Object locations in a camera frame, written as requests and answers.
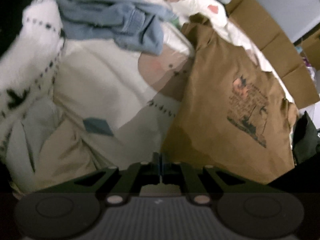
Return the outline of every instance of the black fabric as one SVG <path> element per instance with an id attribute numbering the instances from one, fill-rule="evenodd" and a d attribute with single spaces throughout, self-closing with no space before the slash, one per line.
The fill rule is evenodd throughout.
<path id="1" fill-rule="evenodd" d="M 22 13 L 32 0 L 0 0 L 0 57 L 22 28 Z"/>
<path id="2" fill-rule="evenodd" d="M 297 121 L 293 135 L 292 152 L 301 164 L 314 156 L 319 150 L 320 138 L 318 132 L 307 112 Z"/>

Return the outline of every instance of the blue patch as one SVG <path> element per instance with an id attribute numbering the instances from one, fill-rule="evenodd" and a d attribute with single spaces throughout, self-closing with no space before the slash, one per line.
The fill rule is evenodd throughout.
<path id="1" fill-rule="evenodd" d="M 88 133 L 97 133 L 107 136 L 114 136 L 106 120 L 91 117 L 84 119 L 83 124 L 85 130 Z"/>

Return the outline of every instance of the screw head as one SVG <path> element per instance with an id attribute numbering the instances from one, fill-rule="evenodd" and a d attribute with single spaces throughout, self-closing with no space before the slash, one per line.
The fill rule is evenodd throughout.
<path id="1" fill-rule="evenodd" d="M 107 198 L 109 204 L 120 204 L 123 202 L 123 198 L 118 195 L 113 195 Z"/>
<path id="2" fill-rule="evenodd" d="M 193 199 L 197 204 L 208 204 L 210 202 L 210 198 L 206 195 L 198 195 Z"/>

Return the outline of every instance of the brown t-shirt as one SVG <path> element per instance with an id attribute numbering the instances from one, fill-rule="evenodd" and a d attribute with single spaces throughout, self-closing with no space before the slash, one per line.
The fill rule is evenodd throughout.
<path id="1" fill-rule="evenodd" d="M 294 168 L 289 134 L 297 107 L 242 47 L 220 38 L 203 16 L 190 20 L 181 31 L 196 57 L 162 152 L 269 183 Z"/>

